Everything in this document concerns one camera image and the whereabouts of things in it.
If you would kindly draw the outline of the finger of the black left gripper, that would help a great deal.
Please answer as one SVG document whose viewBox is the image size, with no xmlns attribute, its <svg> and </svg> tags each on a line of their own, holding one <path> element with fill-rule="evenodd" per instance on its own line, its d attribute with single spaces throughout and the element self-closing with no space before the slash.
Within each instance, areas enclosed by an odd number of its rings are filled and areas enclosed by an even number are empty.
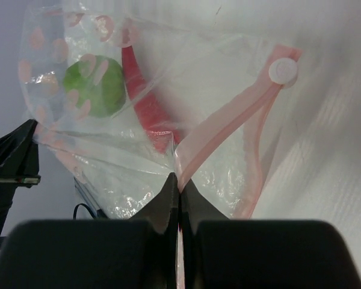
<svg viewBox="0 0 361 289">
<path fill-rule="evenodd" d="M 0 138 L 0 184 L 38 184 L 39 147 L 33 140 L 37 121 L 29 119 Z"/>
</svg>

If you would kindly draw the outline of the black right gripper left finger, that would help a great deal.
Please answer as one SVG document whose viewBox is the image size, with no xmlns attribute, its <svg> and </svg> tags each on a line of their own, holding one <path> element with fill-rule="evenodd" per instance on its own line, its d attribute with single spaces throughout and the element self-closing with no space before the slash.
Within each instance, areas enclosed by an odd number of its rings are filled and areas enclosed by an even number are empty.
<svg viewBox="0 0 361 289">
<path fill-rule="evenodd" d="M 130 219 L 36 220 L 0 250 L 0 288 L 176 288 L 177 179 Z"/>
</svg>

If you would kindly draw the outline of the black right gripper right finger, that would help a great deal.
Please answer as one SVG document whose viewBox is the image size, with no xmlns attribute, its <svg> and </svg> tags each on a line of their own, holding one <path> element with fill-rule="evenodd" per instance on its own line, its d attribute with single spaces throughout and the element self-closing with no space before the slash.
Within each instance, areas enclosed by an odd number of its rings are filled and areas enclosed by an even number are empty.
<svg viewBox="0 0 361 289">
<path fill-rule="evenodd" d="M 361 288 L 340 233 L 320 220 L 231 220 L 189 182 L 180 194 L 186 288 Z"/>
</svg>

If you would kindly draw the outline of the clear zip top bag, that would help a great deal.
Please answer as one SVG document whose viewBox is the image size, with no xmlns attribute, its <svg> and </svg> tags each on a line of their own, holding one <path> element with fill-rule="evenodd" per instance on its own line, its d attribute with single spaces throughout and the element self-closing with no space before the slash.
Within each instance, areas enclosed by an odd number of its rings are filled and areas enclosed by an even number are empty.
<svg viewBox="0 0 361 289">
<path fill-rule="evenodd" d="M 301 49 L 259 36 L 175 28 L 82 1 L 32 3 L 19 81 L 34 140 L 113 219 L 174 173 L 224 216 L 247 219 L 264 186 L 261 143 Z"/>
</svg>

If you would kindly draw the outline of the white zip slider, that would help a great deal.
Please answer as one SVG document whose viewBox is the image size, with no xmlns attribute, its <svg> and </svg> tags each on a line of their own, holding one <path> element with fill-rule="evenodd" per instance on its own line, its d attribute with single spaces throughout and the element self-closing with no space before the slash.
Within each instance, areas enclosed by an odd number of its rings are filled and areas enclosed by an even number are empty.
<svg viewBox="0 0 361 289">
<path fill-rule="evenodd" d="M 297 81 L 298 64 L 291 58 L 279 58 L 270 65 L 268 75 L 273 83 L 288 89 Z"/>
</svg>

